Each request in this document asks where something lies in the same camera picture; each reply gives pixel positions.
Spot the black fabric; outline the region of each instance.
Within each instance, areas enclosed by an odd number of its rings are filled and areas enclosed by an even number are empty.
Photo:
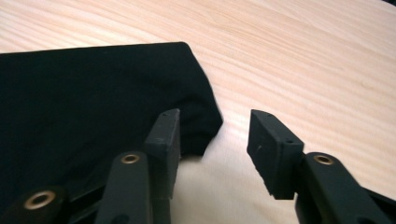
[[[0,54],[0,214],[30,189],[105,183],[173,108],[182,154],[203,155],[222,118],[185,43]]]

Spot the wood grain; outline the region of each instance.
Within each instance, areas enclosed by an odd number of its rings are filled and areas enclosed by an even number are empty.
[[[395,199],[395,24],[379,0],[0,1],[0,52],[188,43],[225,123],[202,159],[181,162],[174,223],[297,223],[246,153],[249,110]]]

